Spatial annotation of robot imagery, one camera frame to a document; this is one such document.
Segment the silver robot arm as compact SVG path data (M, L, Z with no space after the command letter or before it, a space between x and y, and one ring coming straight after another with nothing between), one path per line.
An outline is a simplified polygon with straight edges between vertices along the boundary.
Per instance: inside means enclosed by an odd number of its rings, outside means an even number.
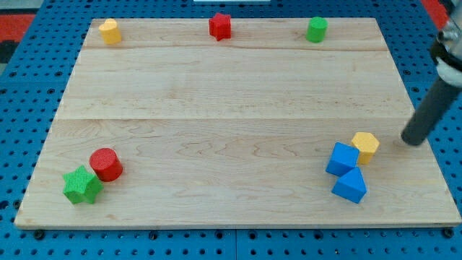
M439 77L461 89L461 0L451 3L453 8L436 36L432 58Z

